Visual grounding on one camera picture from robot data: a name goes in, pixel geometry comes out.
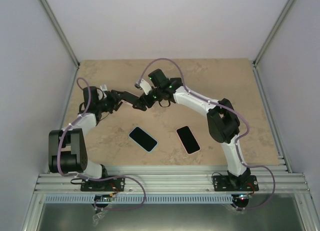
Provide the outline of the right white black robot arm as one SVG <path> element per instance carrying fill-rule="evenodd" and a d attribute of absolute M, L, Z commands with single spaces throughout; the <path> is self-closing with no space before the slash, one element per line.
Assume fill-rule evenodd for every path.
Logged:
<path fill-rule="evenodd" d="M 232 189 L 242 190 L 247 186 L 251 170 L 245 164 L 240 146 L 240 120 L 231 102 L 224 98 L 215 100 L 189 89 L 183 77 L 168 78 L 161 69 L 148 75 L 153 85 L 142 77 L 135 87 L 143 90 L 140 102 L 152 107 L 155 102 L 167 100 L 183 105 L 206 117 L 210 136 L 220 143 L 227 161 L 227 176 Z"/>

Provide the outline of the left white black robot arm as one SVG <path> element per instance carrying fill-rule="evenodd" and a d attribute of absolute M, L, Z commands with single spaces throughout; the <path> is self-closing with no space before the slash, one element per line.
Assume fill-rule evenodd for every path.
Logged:
<path fill-rule="evenodd" d="M 139 97 L 127 91 L 90 86 L 83 89 L 83 99 L 77 118 L 66 127 L 49 133 L 48 167 L 51 173 L 92 180 L 92 185 L 103 191 L 108 188 L 110 179 L 102 164 L 89 160 L 85 136 L 100 123 L 103 113 L 116 112 L 123 102 L 135 105 Z"/>

